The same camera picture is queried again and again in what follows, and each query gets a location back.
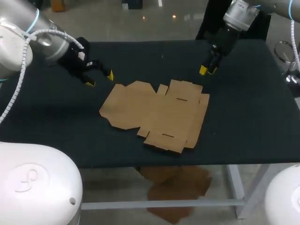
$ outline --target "black tabletop surface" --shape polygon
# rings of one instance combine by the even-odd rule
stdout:
[[[99,109],[113,83],[90,72],[88,88],[59,66],[35,59],[20,95],[0,125],[3,142],[36,143],[65,152],[80,168],[143,165],[260,164],[300,161],[300,113],[263,41],[240,41],[214,75],[200,76],[205,41],[93,43],[91,59],[113,68],[118,82],[171,79],[204,86],[210,102],[198,144],[181,155],[143,144],[137,129],[110,126]],[[0,90],[0,112],[18,77]]]

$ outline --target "floor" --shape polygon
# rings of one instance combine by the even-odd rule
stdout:
[[[68,34],[84,36],[89,41],[149,41],[194,39],[201,25],[208,0],[144,0],[143,10],[123,10],[121,0],[66,0],[68,11],[45,14]],[[271,51],[278,41],[290,41],[290,21],[272,17],[267,44]],[[300,26],[296,26],[300,37]],[[278,172],[290,166],[277,165]],[[210,198],[230,197],[223,166],[204,166],[213,177],[206,195]],[[252,181],[259,165],[241,165],[245,189]],[[84,202],[145,200],[151,183],[133,168],[81,170],[84,181]],[[180,225],[267,225],[263,203],[247,220],[236,220],[231,207],[195,208],[193,214],[182,219]],[[121,225],[169,223],[145,209],[95,210],[82,212],[83,225]]]

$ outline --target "table leg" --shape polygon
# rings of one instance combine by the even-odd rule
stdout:
[[[249,190],[245,193],[245,205],[236,207],[238,219],[246,219],[253,212],[255,206],[264,198],[268,185],[277,171],[272,164],[262,164]]]
[[[64,0],[51,0],[53,12],[63,12],[66,10]]]

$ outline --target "metal ring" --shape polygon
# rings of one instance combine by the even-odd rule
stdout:
[[[292,63],[294,63],[295,61],[289,62],[289,61],[286,61],[286,60],[284,60],[283,58],[281,58],[281,57],[279,56],[279,54],[278,54],[277,51],[276,51],[277,46],[278,46],[279,44],[286,44],[286,45],[290,46],[291,49],[293,50],[292,44],[289,43],[289,42],[287,42],[287,41],[279,41],[278,43],[276,43],[276,45],[275,45],[275,47],[274,47],[274,53],[275,53],[275,55],[276,55],[282,62],[284,62],[284,63],[286,63],[286,64],[292,64]]]

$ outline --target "cable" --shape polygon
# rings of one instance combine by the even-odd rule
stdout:
[[[58,30],[37,30],[37,31],[33,32],[30,35],[30,37],[28,37],[25,41],[24,48],[23,48],[22,66],[21,66],[19,81],[18,81],[18,84],[17,84],[17,87],[15,89],[15,92],[14,92],[13,96],[11,97],[11,99],[10,99],[8,105],[6,106],[4,112],[0,116],[0,124],[2,123],[2,121],[5,119],[5,117],[9,113],[11,107],[15,103],[15,100],[18,97],[18,94],[20,92],[20,89],[21,89],[21,86],[22,86],[22,83],[23,83],[23,79],[24,79],[24,76],[25,76],[25,71],[26,71],[27,48],[28,48],[28,45],[31,41],[31,38],[32,38],[32,36],[36,36],[36,35],[41,34],[41,33],[48,33],[48,34],[52,34],[52,35],[56,35],[56,36],[61,36],[62,38],[66,38],[69,42],[74,42],[80,49],[84,49],[84,47],[75,38],[73,38],[72,36],[70,36],[70,35],[68,35],[64,32],[61,32],[61,31],[58,31]]]
[[[299,55],[298,55],[298,50],[296,46],[296,41],[295,41],[295,21],[291,21],[291,40],[292,40],[292,49],[294,51],[295,55],[295,61],[297,63],[298,69],[300,70],[300,60],[299,60]]]

